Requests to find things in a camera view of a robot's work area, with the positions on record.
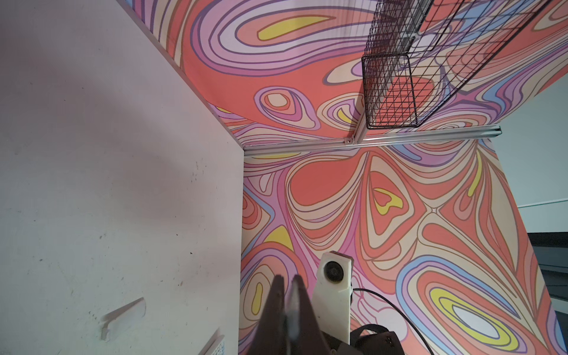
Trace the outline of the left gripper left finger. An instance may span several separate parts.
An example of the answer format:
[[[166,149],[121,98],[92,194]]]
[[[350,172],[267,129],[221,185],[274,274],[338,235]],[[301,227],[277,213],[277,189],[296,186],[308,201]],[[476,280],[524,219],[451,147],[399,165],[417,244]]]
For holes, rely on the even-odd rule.
[[[284,278],[276,275],[248,355],[286,354]]]

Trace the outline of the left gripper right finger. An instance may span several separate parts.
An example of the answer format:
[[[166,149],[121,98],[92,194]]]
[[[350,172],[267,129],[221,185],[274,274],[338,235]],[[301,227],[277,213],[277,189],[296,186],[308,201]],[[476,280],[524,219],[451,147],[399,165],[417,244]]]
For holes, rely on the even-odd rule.
[[[290,354],[331,354],[300,275],[290,289]]]

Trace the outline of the white battery cover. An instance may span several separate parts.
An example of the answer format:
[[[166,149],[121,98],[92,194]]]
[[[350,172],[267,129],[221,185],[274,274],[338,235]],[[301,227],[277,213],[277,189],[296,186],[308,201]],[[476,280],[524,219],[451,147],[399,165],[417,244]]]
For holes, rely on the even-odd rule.
[[[146,300],[141,297],[121,306],[102,318],[101,340],[108,343],[117,339],[146,315]]]

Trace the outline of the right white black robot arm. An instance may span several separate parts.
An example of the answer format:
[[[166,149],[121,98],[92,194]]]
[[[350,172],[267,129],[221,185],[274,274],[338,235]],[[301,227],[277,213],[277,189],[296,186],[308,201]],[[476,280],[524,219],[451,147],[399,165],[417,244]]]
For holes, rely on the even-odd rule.
[[[396,333],[382,325],[362,325],[353,330],[350,344],[363,354],[405,355]]]

